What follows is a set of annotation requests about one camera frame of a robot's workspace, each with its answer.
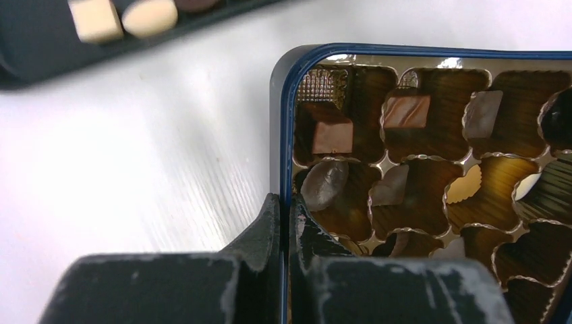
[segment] square chocolate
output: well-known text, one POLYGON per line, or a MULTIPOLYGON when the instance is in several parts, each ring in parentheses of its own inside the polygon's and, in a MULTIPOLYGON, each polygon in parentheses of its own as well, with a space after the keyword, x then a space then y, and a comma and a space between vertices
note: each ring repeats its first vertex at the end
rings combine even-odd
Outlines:
POLYGON ((311 120, 312 154, 351 153, 353 122, 334 103, 302 103, 302 118, 311 120))
POLYGON ((393 96, 387 99, 384 128, 425 128, 431 96, 393 96))
POLYGON ((479 91, 473 94, 467 106, 465 135, 470 138, 489 138, 492 135, 498 108, 501 106, 503 92, 479 91))

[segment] white table surface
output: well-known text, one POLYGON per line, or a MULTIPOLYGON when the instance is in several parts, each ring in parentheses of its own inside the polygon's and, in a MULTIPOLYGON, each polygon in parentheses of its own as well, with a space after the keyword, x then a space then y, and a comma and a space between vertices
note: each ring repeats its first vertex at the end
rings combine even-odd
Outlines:
POLYGON ((291 48, 572 50, 570 1, 286 2, 0 92, 0 323, 37 321, 82 255, 236 237, 270 190, 268 81, 291 48))

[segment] white chocolate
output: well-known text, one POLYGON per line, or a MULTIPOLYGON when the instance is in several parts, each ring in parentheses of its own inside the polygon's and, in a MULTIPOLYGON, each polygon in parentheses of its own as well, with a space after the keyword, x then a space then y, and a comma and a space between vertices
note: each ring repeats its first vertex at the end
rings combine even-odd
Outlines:
POLYGON ((119 17, 109 0, 70 1, 68 5, 83 43, 101 44, 123 37, 119 17))
POLYGON ((121 18, 127 32, 138 38, 159 34, 175 26, 178 19, 173 0, 139 0, 121 18))
POLYGON ((534 187, 536 182, 540 179, 540 173, 535 173, 527 176, 526 178, 522 179, 517 186, 517 190, 515 192, 515 201, 521 200, 526 194, 534 187))

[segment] dark chocolate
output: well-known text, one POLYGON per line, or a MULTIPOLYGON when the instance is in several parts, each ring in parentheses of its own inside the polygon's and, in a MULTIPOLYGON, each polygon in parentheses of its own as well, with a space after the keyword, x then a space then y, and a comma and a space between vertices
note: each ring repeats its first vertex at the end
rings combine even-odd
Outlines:
POLYGON ((314 126, 312 154, 352 152, 353 122, 334 103, 302 103, 300 109, 314 126))
POLYGON ((372 206, 399 205, 405 198, 408 165, 392 167, 371 190, 372 206))
POLYGON ((175 0, 177 9, 186 12, 201 12, 214 7, 221 0, 175 0))
POLYGON ((425 128, 431 97, 394 96, 387 99, 384 128, 425 128))
POLYGON ((465 135, 469 138, 489 138, 492 135, 498 108, 501 106, 503 92, 476 92, 467 106, 465 135))

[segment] round chocolate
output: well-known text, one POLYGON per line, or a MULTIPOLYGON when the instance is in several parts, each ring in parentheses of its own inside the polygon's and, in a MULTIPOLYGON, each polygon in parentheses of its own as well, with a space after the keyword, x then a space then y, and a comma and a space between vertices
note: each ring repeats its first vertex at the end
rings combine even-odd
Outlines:
POLYGON ((220 0, 175 0, 179 10, 186 12, 201 12, 212 8, 220 0))

